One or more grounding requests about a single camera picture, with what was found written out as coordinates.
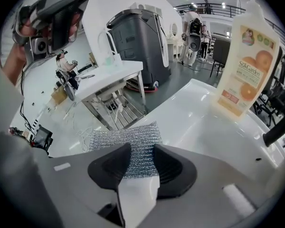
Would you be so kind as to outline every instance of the robotic arm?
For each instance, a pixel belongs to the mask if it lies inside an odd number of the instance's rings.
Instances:
[[[72,18],[79,14],[78,21],[82,19],[87,2],[88,0],[38,0],[31,6],[19,8],[13,27],[13,39],[24,46],[28,67],[55,56],[70,43]],[[23,36],[19,32],[28,19],[37,31],[32,37]],[[49,31],[46,37],[42,36],[44,28]]]

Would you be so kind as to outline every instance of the balcony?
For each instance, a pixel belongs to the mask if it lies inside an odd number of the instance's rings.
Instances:
[[[178,13],[181,13],[181,11],[189,11],[188,7],[191,4],[186,4],[186,5],[180,5],[176,6],[175,8],[177,9]],[[198,14],[209,14],[215,15],[215,17],[222,17],[222,18],[234,18],[236,15],[245,13],[245,9],[238,8],[235,6],[230,6],[230,5],[222,5],[218,3],[197,3],[195,4],[197,8],[197,13]],[[285,46],[285,31],[278,27],[275,23],[271,22],[268,19],[265,19],[266,22],[272,27],[272,29],[279,35],[281,44]]]

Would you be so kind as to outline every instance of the cardboard box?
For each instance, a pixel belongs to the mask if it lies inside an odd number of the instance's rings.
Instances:
[[[55,103],[58,105],[67,98],[67,93],[65,92],[63,86],[60,86],[56,91],[51,94]]]

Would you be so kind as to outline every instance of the soap bottle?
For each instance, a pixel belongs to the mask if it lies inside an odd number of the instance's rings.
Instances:
[[[230,50],[213,106],[237,121],[265,87],[276,62],[280,39],[266,23],[255,0],[247,2],[244,14],[234,17],[231,34]]]

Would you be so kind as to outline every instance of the metal rack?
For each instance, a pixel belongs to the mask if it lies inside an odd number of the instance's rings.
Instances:
[[[118,98],[123,105],[123,110],[121,112],[118,110],[117,100],[113,97],[102,100],[100,97],[96,96],[83,103],[108,130],[129,128],[144,117],[144,114],[131,103],[129,97],[127,98],[125,95],[119,94]]]

